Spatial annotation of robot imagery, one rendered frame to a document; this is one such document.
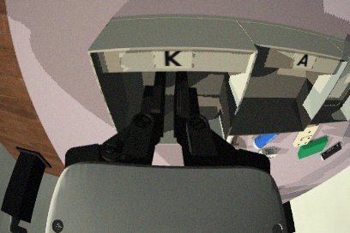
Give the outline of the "beige three-compartment bin rack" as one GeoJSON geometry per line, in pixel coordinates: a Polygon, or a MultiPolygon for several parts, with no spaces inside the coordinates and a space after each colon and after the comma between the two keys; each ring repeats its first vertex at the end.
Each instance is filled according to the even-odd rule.
{"type": "Polygon", "coordinates": [[[187,71],[200,115],[225,140],[350,119],[350,42],[301,27],[221,15],[118,16],[87,53],[116,133],[141,112],[155,71],[166,71],[157,145],[179,145],[176,71],[187,71]]]}

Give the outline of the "beige domino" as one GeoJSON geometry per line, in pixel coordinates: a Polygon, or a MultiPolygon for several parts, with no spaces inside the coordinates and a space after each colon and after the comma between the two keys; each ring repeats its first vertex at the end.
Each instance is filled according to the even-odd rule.
{"type": "Polygon", "coordinates": [[[293,146],[296,147],[296,146],[306,145],[310,141],[314,133],[316,132],[318,126],[319,126],[318,124],[308,125],[308,127],[304,130],[304,132],[299,132],[298,136],[293,142],[293,146]]]}

